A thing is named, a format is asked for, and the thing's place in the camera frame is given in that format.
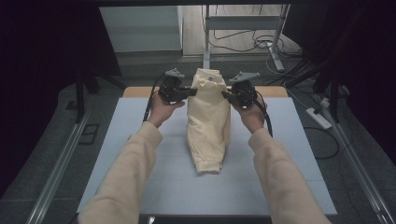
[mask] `person's right arm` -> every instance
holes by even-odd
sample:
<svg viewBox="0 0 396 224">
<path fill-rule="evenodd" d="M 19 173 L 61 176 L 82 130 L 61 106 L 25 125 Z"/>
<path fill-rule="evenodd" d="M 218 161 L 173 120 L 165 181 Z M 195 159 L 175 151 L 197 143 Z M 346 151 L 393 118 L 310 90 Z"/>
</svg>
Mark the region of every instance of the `person's right arm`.
<svg viewBox="0 0 396 224">
<path fill-rule="evenodd" d="M 260 109 L 256 105 L 234 108 L 252 133 L 248 143 L 255 152 L 254 166 L 273 223 L 330 223 L 289 152 L 263 128 Z"/>
</svg>

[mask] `white tabletop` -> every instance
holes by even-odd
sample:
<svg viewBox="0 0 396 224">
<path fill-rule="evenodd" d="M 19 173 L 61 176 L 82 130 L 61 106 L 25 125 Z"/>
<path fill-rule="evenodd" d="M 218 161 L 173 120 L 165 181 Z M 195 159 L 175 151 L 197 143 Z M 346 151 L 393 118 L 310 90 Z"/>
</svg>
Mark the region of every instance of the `white tabletop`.
<svg viewBox="0 0 396 224">
<path fill-rule="evenodd" d="M 91 178 L 78 207 L 94 195 L 110 164 L 128 136 L 141 126 L 147 98 L 120 98 Z M 297 163 L 326 215 L 336 211 L 306 139 L 291 98 L 268 98 L 274 138 Z M 254 216 L 269 217 L 267 202 L 253 166 L 250 133 L 232 109 L 231 141 L 218 175 L 198 175 L 187 144 L 187 107 L 177 109 L 160 127 L 163 141 L 157 148 L 140 213 L 150 216 Z"/>
</svg>

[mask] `person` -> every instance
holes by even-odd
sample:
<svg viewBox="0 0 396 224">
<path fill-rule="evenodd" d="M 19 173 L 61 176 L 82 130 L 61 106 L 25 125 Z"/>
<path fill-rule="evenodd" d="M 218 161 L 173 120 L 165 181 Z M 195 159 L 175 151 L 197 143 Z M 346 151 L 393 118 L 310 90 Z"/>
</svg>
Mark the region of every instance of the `person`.
<svg viewBox="0 0 396 224">
<path fill-rule="evenodd" d="M 258 101 L 264 105 L 259 96 Z M 158 128 L 184 105 L 166 103 L 153 95 L 148 121 L 128 139 L 96 194 L 78 215 L 80 224 L 138 223 L 139 204 L 155 162 L 155 149 L 162 141 Z M 273 223 L 330 223 L 320 209 L 288 151 L 264 128 L 265 118 L 256 105 L 233 105 L 252 133 L 248 144 Z"/>
</svg>

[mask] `power strip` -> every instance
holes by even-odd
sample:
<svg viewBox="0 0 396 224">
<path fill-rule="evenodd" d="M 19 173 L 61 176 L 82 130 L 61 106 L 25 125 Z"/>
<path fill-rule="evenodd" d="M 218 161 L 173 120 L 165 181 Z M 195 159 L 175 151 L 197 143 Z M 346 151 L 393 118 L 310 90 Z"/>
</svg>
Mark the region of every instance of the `power strip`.
<svg viewBox="0 0 396 224">
<path fill-rule="evenodd" d="M 327 121 L 325 118 L 323 118 L 319 113 L 315 114 L 314 113 L 315 109 L 314 108 L 309 108 L 305 110 L 305 112 L 314 120 L 317 122 L 320 127 L 322 127 L 324 130 L 328 130 L 332 127 L 329 121 Z"/>
</svg>

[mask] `beige sleeve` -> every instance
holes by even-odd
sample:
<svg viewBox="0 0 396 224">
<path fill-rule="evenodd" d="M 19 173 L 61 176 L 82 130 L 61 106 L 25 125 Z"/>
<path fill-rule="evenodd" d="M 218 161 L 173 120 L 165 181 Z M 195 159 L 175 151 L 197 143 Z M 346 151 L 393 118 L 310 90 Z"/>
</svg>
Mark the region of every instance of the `beige sleeve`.
<svg viewBox="0 0 396 224">
<path fill-rule="evenodd" d="M 187 138 L 198 174 L 219 172 L 230 140 L 230 104 L 221 92 L 227 86 L 218 70 L 198 69 L 188 99 Z"/>
<path fill-rule="evenodd" d="M 154 125 L 144 122 L 114 160 L 78 223 L 138 223 L 140 199 L 162 139 Z"/>
<path fill-rule="evenodd" d="M 248 141 L 273 223 L 330 223 L 289 152 L 265 129 Z"/>
</svg>

